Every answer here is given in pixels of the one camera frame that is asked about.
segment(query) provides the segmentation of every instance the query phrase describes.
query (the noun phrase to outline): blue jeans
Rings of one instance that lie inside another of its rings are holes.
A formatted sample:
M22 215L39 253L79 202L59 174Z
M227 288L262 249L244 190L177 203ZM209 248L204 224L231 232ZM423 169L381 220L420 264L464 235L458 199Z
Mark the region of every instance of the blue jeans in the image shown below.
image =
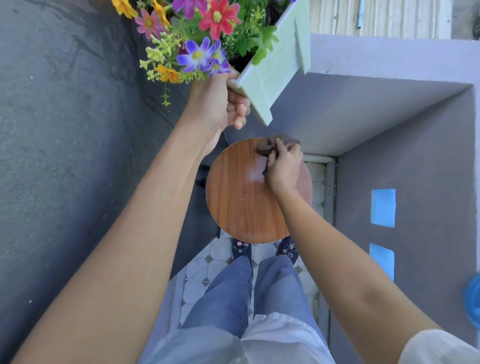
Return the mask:
M279 312L297 318L314 328L326 344L288 256L277 255L260 263L254 295L254 315ZM182 328L216 327L241 338L248 326L251 299L252 266L247 257L241 256L210 283L203 297L192 307Z

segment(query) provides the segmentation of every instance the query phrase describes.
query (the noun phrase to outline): hand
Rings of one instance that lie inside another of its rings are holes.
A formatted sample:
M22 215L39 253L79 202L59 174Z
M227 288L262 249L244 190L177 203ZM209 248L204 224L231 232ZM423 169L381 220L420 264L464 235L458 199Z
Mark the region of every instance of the hand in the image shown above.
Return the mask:
M215 148L220 134L229 125L241 129L250 113L250 100L227 88L228 79L240 74L230 68L230 73L194 81L182 119L200 126L199 137L204 138L204 156Z
M299 144L294 144L288 151L280 139L277 138L275 141L278 157L274 150L268 156L267 179L273 192L278 195L284 191L295 189L303 153L300 151Z

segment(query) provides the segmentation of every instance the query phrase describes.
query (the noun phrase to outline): wooden stool top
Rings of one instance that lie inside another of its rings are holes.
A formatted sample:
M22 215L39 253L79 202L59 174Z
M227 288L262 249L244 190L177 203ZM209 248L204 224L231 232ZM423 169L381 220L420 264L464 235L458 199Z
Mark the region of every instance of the wooden stool top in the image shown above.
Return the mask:
M234 238L253 244L289 235L280 206L263 176L268 158L256 152L262 139L241 140L225 149L213 163L206 184L207 204L215 222ZM312 178L304 162L295 188L312 203Z

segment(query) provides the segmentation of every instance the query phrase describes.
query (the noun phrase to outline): gray wall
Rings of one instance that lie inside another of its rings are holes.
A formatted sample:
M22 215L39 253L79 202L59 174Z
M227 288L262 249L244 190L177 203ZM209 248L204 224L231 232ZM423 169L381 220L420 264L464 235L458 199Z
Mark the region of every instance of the gray wall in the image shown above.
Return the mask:
M6 0L0 34L3 363L121 212L188 89L160 105L111 1ZM200 187L186 221L173 274L216 233Z
M342 154L336 227L395 252L395 283L443 329L476 345L462 294L476 273L473 87ZM370 223L373 189L396 188L394 228ZM335 320L338 364L359 363Z
M465 89L450 82L297 73L271 107L268 127L250 116L236 141L287 133L306 153L339 156L375 135Z

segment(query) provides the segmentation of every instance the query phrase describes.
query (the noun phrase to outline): flower pot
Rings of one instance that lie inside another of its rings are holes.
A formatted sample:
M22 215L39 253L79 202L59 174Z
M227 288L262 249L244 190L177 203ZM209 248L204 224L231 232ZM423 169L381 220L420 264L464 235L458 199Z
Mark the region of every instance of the flower pot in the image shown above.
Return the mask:
M252 103L252 111L265 125L272 121L270 107L280 96L294 74L310 69L310 31L308 0L291 3L276 24L273 51L254 66L252 61L236 80L228 86L245 95Z

